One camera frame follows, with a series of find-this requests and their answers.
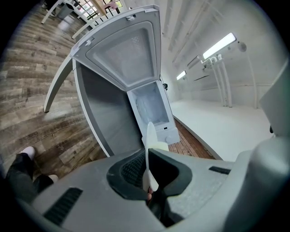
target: person's leg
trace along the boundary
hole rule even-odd
[[[53,5],[57,2],[58,0],[46,0],[44,5],[46,5],[46,11],[49,12],[49,10],[53,7]],[[56,16],[56,11],[55,9],[51,12],[50,16],[55,17]]]
[[[52,6],[57,2],[58,0],[46,0],[45,3],[47,5],[47,10],[50,10]]]
[[[25,148],[20,154],[16,155],[6,176],[6,180],[9,182],[15,196],[28,203],[58,180],[56,175],[40,175],[32,183],[34,155],[35,149],[33,147]]]
[[[30,203],[37,191],[32,183],[33,161],[27,153],[16,155],[16,159],[10,166],[6,180],[9,182],[17,198]]]
[[[46,175],[41,174],[38,178],[33,182],[33,186],[35,187],[37,193],[42,192],[48,186],[53,184],[53,180]]]

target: black vent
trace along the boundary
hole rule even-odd
[[[220,168],[220,167],[216,167],[216,166],[212,166],[208,170],[211,170],[213,172],[219,172],[219,173],[225,174],[225,175],[229,175],[231,172],[230,169],[224,169],[224,168]]]
[[[58,226],[61,225],[81,194],[82,190],[69,188],[44,214],[44,217]]]

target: white sneaker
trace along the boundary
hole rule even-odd
[[[50,16],[51,16],[51,17],[56,17],[55,9],[50,13]]]
[[[26,153],[29,156],[29,158],[33,160],[35,156],[35,149],[34,147],[27,147],[23,151],[21,151],[21,153]]]
[[[53,180],[53,183],[58,181],[58,176],[57,175],[49,175],[48,177]]]

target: table leg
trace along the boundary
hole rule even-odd
[[[73,59],[68,55],[61,64],[61,66],[59,67],[58,71],[56,72],[53,78],[53,81],[50,84],[43,107],[44,112],[49,111],[55,95],[57,94],[62,83],[72,70],[73,70]]]

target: shoe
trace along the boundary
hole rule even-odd
[[[27,147],[23,151],[21,151],[21,153],[26,153],[29,156],[29,158],[33,160],[35,156],[35,149],[34,147]]]
[[[50,13],[50,16],[51,16],[51,17],[56,17],[55,9]]]
[[[41,6],[43,9],[46,9],[47,8],[47,4],[46,2],[44,2],[44,4]]]
[[[58,176],[57,175],[49,175],[48,177],[53,180],[53,183],[58,181]]]

